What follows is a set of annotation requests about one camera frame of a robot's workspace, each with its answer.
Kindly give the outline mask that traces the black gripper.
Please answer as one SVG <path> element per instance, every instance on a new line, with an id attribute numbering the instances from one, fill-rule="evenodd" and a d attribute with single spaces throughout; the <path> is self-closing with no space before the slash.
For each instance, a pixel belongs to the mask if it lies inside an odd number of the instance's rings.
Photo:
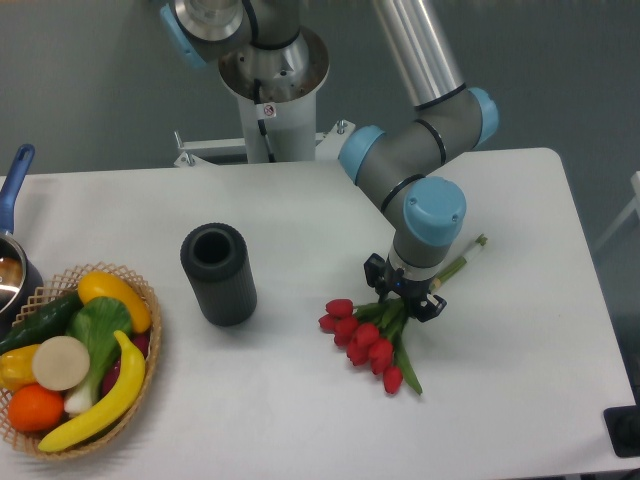
<path id="1" fill-rule="evenodd" d="M 409 316 L 419 322 L 438 317 L 447 306 L 444 298 L 429 293 L 433 268 L 394 267 L 377 253 L 372 253 L 363 267 L 366 283 L 379 301 L 385 301 L 391 293 L 408 299 Z"/>

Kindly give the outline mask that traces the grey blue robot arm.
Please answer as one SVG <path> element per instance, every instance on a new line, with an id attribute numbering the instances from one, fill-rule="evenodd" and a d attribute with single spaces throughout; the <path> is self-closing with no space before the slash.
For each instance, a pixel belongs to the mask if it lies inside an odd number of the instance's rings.
<path id="1" fill-rule="evenodd" d="M 424 322 L 445 308 L 431 284 L 466 212 L 461 189 L 436 171 L 491 137 L 499 113 L 484 90 L 465 84 L 430 2 L 373 7 L 416 116 L 395 135 L 355 130 L 338 160 L 395 230 L 388 255 L 365 263 L 368 285 L 380 297 L 398 295 Z M 217 65 L 238 103 L 249 162 L 318 158 L 316 94 L 329 56 L 302 25 L 298 2 L 168 1 L 160 17 L 189 64 Z"/>

